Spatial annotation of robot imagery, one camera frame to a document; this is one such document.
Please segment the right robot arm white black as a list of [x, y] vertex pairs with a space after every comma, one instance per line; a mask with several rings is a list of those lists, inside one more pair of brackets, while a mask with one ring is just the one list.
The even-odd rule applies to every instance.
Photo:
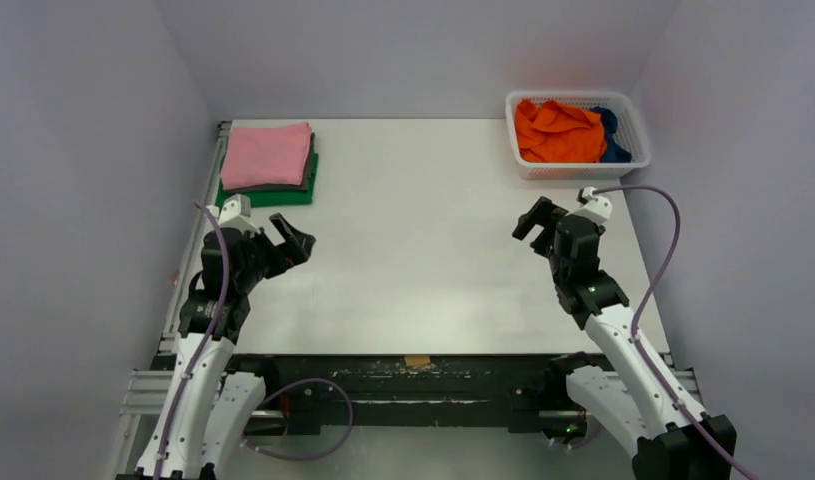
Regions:
[[558, 302], [601, 349], [616, 374], [609, 379], [582, 355], [561, 369], [570, 400], [590, 413], [623, 447], [638, 479], [727, 479], [737, 432], [713, 416], [677, 379], [644, 335], [629, 299], [600, 266], [609, 198], [583, 190], [568, 211], [546, 197], [520, 215], [512, 233], [532, 241], [549, 262]]

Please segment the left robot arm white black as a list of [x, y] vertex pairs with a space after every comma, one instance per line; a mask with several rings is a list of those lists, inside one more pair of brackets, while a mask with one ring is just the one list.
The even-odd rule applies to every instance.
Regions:
[[275, 243], [249, 215], [212, 207], [213, 231], [201, 246], [201, 269], [179, 311], [171, 384], [131, 479], [219, 479], [256, 406], [265, 399], [267, 365], [236, 366], [231, 357], [263, 280], [305, 263], [316, 242], [279, 213]]

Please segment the orange t shirt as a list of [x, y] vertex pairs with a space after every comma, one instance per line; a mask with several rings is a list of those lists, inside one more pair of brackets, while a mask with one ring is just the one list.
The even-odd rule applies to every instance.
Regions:
[[528, 163], [598, 163], [607, 150], [599, 113], [553, 100], [539, 106], [521, 100], [514, 131], [519, 154]]

